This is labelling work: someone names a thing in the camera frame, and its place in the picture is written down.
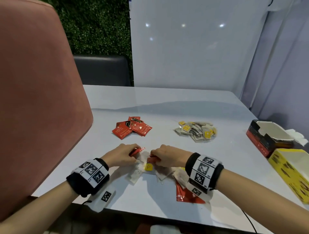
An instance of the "left hand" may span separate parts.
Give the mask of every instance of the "left hand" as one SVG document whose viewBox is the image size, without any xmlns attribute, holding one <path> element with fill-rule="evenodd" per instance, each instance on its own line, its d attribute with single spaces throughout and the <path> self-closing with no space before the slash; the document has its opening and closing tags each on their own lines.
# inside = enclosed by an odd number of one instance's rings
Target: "left hand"
<svg viewBox="0 0 309 234">
<path fill-rule="evenodd" d="M 140 149 L 137 144 L 120 144 L 117 148 L 107 152 L 101 158 L 106 162 L 109 168 L 115 166 L 130 166 L 136 162 L 134 157 L 130 157 L 129 153 L 134 149 Z"/>
</svg>

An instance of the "forearm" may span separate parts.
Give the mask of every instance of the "forearm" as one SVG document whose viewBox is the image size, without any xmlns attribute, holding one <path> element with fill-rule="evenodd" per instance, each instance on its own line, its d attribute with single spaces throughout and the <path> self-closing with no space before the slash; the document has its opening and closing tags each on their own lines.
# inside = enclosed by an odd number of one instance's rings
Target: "forearm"
<svg viewBox="0 0 309 234">
<path fill-rule="evenodd" d="M 252 180 L 224 169 L 216 189 L 273 233 L 309 233 L 309 211 Z"/>
<path fill-rule="evenodd" d="M 42 234 L 78 197 L 65 181 L 0 224 L 0 234 Z"/>
</svg>

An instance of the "white panel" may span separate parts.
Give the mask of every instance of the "white panel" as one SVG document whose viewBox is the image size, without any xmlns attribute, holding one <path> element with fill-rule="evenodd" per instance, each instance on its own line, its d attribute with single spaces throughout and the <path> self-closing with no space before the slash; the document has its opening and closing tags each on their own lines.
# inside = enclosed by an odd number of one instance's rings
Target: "white panel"
<svg viewBox="0 0 309 234">
<path fill-rule="evenodd" d="M 134 84 L 243 88 L 270 0 L 132 0 Z"/>
</svg>

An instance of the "hand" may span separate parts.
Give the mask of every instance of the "hand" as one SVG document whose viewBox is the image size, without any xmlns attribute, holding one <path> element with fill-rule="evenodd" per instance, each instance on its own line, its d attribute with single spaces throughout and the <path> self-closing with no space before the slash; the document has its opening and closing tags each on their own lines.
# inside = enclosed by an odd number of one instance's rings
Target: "hand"
<svg viewBox="0 0 309 234">
<path fill-rule="evenodd" d="M 107 152 L 101 158 L 106 162 L 109 168 L 115 166 L 130 166 L 136 162 L 136 159 L 130 157 L 129 153 L 138 148 L 141 147 L 137 144 L 120 144 L 117 148 Z"/>
<path fill-rule="evenodd" d="M 156 162 L 158 166 L 185 167 L 192 152 L 163 144 L 160 148 L 153 149 L 151 154 L 161 159 L 161 161 Z"/>
</svg>

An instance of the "right hand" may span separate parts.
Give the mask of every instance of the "right hand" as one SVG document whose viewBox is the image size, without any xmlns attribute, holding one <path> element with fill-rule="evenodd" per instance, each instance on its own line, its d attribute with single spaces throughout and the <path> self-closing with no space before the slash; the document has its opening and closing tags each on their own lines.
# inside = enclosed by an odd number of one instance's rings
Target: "right hand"
<svg viewBox="0 0 309 234">
<path fill-rule="evenodd" d="M 192 154 L 192 152 L 164 144 L 158 149 L 153 149 L 150 153 L 161 159 L 156 164 L 163 167 L 185 167 Z"/>
</svg>

